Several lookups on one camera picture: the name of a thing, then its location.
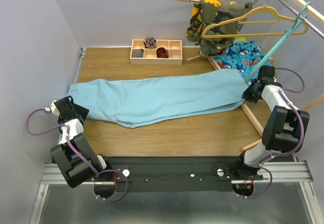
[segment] metal rod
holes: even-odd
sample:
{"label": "metal rod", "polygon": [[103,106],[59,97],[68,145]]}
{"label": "metal rod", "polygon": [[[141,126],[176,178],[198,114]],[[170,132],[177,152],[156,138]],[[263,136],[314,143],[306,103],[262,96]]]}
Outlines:
{"label": "metal rod", "polygon": [[[293,12],[295,15],[298,15],[299,12],[295,10],[291,5],[289,5],[285,0],[278,0],[280,3],[282,3],[287,9],[289,9],[291,12]],[[300,16],[300,18],[307,24],[309,28],[311,28],[317,35],[319,35],[322,39],[324,39],[324,33],[321,32],[316,26],[314,26],[312,23],[310,23],[305,17]]]}

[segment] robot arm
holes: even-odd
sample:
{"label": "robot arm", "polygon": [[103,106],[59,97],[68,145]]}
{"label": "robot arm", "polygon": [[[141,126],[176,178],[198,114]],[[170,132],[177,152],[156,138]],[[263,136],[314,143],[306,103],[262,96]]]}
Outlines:
{"label": "robot arm", "polygon": [[271,115],[262,134],[262,142],[253,149],[243,153],[243,162],[251,168],[260,168],[262,164],[276,156],[290,155],[301,138],[301,125],[296,117],[299,113],[304,133],[309,121],[309,114],[298,110],[292,105],[282,90],[282,85],[275,82],[274,67],[263,66],[258,79],[244,92],[247,101],[257,102],[263,99],[267,102]]}
{"label": "robot arm", "polygon": [[82,159],[73,157],[74,152],[67,144],[67,136],[71,144],[98,172],[105,169],[107,164],[101,155],[97,156],[94,153],[83,135],[83,124],[89,110],[73,103],[72,97],[64,97],[58,101],[54,100],[50,111],[59,117],[58,123],[62,125],[62,138],[57,146],[51,149],[51,154],[68,185],[74,188],[94,177],[95,172]]}

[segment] camouflage shirt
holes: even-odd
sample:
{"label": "camouflage shirt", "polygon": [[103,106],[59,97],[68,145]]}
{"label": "camouflage shirt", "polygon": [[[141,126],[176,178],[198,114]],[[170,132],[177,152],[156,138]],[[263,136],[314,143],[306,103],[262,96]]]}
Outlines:
{"label": "camouflage shirt", "polygon": [[[234,19],[245,15],[252,9],[252,3],[238,3],[217,0],[201,0],[201,5],[194,4],[190,26],[187,29],[187,39],[200,45],[199,55],[201,57],[212,57],[232,45],[235,38],[204,39],[201,37],[203,30],[210,24]],[[226,25],[216,26],[207,32],[213,34],[236,34],[243,24],[232,22]]]}

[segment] cable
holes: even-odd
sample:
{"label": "cable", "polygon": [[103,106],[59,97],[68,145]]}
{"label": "cable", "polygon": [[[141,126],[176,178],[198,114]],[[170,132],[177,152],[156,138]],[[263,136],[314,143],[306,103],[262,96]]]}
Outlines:
{"label": "cable", "polygon": [[55,126],[55,127],[53,127],[53,128],[50,128],[50,129],[47,130],[47,131],[41,132],[41,133],[33,133],[33,132],[31,132],[31,131],[29,130],[29,120],[30,120],[30,117],[31,117],[35,112],[37,112],[37,111],[45,111],[45,109],[36,109],[36,110],[32,111],[32,112],[28,115],[28,117],[27,117],[27,121],[26,121],[26,130],[27,130],[27,133],[28,133],[28,134],[33,135],[33,136],[38,136],[38,135],[46,134],[46,133],[51,132],[51,131],[53,131],[53,130],[55,130],[55,129],[57,129],[57,128],[60,128],[60,127],[65,126],[64,124],[59,124],[59,125],[57,125],[57,126]]}
{"label": "cable", "polygon": [[297,117],[299,125],[300,125],[300,138],[299,138],[299,141],[298,141],[298,144],[296,145],[296,147],[293,148],[289,152],[277,154],[278,156],[289,156],[289,155],[295,153],[300,148],[300,146],[302,145],[302,143],[304,141],[304,136],[305,136],[304,135],[304,124],[303,124],[302,118],[300,117],[299,113],[295,109],[292,102],[291,101],[289,102],[287,100],[287,98],[284,96],[282,89],[279,90],[279,95],[282,97],[282,99],[285,101],[285,103],[287,103],[288,107],[290,107],[290,109],[296,114],[296,117]]}
{"label": "cable", "polygon": [[126,180],[126,187],[125,187],[125,190],[124,190],[124,192],[123,192],[123,194],[120,196],[120,197],[118,197],[118,198],[116,198],[116,199],[106,199],[106,198],[103,198],[103,197],[101,197],[101,196],[96,196],[96,199],[102,199],[103,201],[107,201],[107,202],[115,202],[115,201],[118,201],[118,200],[120,200],[120,199],[122,199],[126,194],[127,194],[127,192],[128,192],[128,189],[129,189],[129,182],[128,182],[128,177],[126,177],[121,171],[119,171],[119,170],[114,170],[114,169],[109,169],[109,170],[103,170],[103,171],[101,171],[101,172],[98,172],[97,171],[97,169],[84,157],[84,156],[82,156],[82,154],[72,145],[72,143],[70,142],[70,139],[69,139],[69,133],[70,133],[70,127],[68,126],[68,125],[65,125],[65,124],[59,124],[59,125],[57,125],[57,126],[55,126],[55,127],[53,127],[53,128],[50,128],[49,130],[47,130],[47,131],[45,131],[45,132],[41,132],[41,133],[33,133],[33,132],[31,132],[30,130],[29,130],[29,120],[30,120],[30,117],[35,113],[35,112],[37,112],[37,111],[45,111],[46,112],[46,110],[45,109],[36,109],[36,110],[34,110],[34,111],[32,111],[29,115],[28,115],[28,117],[27,117],[27,121],[26,121],[26,130],[27,130],[27,132],[28,132],[28,134],[30,134],[30,135],[34,135],[34,136],[38,136],[38,135],[42,135],[42,134],[46,134],[46,133],[48,133],[48,132],[50,132],[50,131],[52,131],[52,130],[55,130],[55,129],[57,129],[57,128],[60,128],[60,127],[66,127],[66,142],[67,142],[67,145],[70,147],[70,149],[83,161],[83,162],[85,162],[88,166],[89,166],[89,168],[96,174],[96,177],[98,177],[100,174],[102,174],[102,173],[105,173],[105,172],[112,172],[112,173],[115,173],[115,175],[117,174],[117,173],[119,173],[119,174],[121,174],[122,176],[124,176],[124,178],[125,178],[125,180]]}
{"label": "cable", "polygon": [[[292,102],[291,101],[288,101],[287,98],[284,96],[283,90],[290,91],[290,92],[293,92],[293,93],[301,93],[305,89],[305,81],[300,76],[300,74],[298,74],[297,72],[293,71],[292,69],[289,69],[289,68],[276,68],[276,69],[282,69],[282,70],[290,71],[290,72],[294,73],[295,75],[297,75],[298,78],[302,82],[302,89],[299,90],[299,91],[294,91],[294,90],[284,89],[284,88],[283,89],[279,89],[279,95],[284,100],[284,102],[288,105],[288,107],[295,113],[295,115],[296,115],[296,117],[298,119],[299,125],[300,125],[300,138],[299,138],[299,141],[298,141],[298,144],[296,145],[296,147],[293,148],[291,151],[286,152],[286,153],[274,154],[276,156],[289,156],[289,155],[295,153],[300,148],[300,146],[302,145],[302,143],[304,141],[305,134],[304,134],[304,124],[303,124],[302,118],[300,117],[299,113],[295,109],[295,107],[292,104]],[[265,156],[263,159],[261,159],[259,161],[259,164],[262,164],[262,162],[265,161],[266,159],[268,159],[269,157],[271,157],[271,155]],[[269,173],[269,175],[270,175],[270,182],[269,182],[268,186],[262,192],[258,193],[257,195],[254,195],[254,196],[243,196],[245,199],[253,199],[253,198],[256,198],[256,197],[261,196],[262,194],[264,194],[266,191],[269,190],[269,188],[270,188],[270,186],[272,184],[272,174],[271,174],[271,172],[268,169],[266,169],[266,168],[264,168],[262,166],[260,168],[263,169],[263,170],[265,170],[265,171],[267,171]]]}
{"label": "cable", "polygon": [[101,172],[98,172],[97,169],[86,159],[84,158],[84,156],[82,156],[82,154],[72,145],[72,143],[70,142],[70,139],[69,139],[69,133],[70,133],[70,127],[68,125],[66,125],[66,142],[67,142],[67,145],[71,148],[71,150],[84,162],[86,163],[90,169],[96,174],[96,177],[98,177],[100,174],[104,173],[104,172],[113,172],[113,173],[120,173],[121,175],[124,176],[125,180],[126,180],[126,187],[125,187],[125,190],[123,192],[123,194],[116,198],[116,199],[106,199],[106,198],[102,198],[101,196],[97,196],[97,198],[99,199],[102,199],[103,201],[108,201],[108,202],[115,202],[115,201],[118,201],[120,199],[122,199],[128,192],[128,188],[129,188],[129,183],[128,183],[128,177],[126,177],[121,171],[119,170],[114,170],[114,169],[109,169],[109,170],[103,170]]}
{"label": "cable", "polygon": [[258,193],[258,194],[253,195],[253,196],[242,196],[242,197],[244,197],[245,199],[254,199],[254,198],[257,198],[257,197],[263,195],[265,192],[267,192],[267,191],[269,190],[269,188],[270,188],[270,186],[271,186],[271,184],[272,184],[272,179],[273,179],[273,177],[272,177],[272,173],[271,173],[267,168],[264,168],[264,167],[260,167],[260,168],[263,169],[263,170],[265,170],[265,171],[267,171],[267,172],[269,173],[269,175],[270,175],[270,182],[269,182],[268,186],[267,186],[263,191],[261,191],[261,192]]}
{"label": "cable", "polygon": [[298,78],[300,79],[300,81],[302,82],[302,85],[303,85],[303,87],[302,87],[302,89],[301,89],[300,91],[294,91],[294,90],[286,89],[286,88],[283,88],[283,90],[285,90],[285,91],[290,91],[290,92],[293,92],[293,93],[301,93],[301,92],[304,91],[304,89],[305,89],[305,81],[304,81],[304,79],[301,77],[300,74],[298,74],[296,71],[294,71],[294,70],[292,70],[292,69],[290,69],[290,68],[275,68],[275,69],[287,70],[287,71],[290,71],[290,72],[294,73],[295,75],[298,76]]}

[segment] light blue pants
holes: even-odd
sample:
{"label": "light blue pants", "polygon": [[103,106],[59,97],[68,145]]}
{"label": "light blue pants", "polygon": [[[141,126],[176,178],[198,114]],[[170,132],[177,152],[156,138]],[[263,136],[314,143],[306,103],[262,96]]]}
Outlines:
{"label": "light blue pants", "polygon": [[89,119],[135,128],[164,120],[229,111],[247,88],[236,69],[197,76],[144,80],[95,80],[70,86],[68,95],[90,110]]}

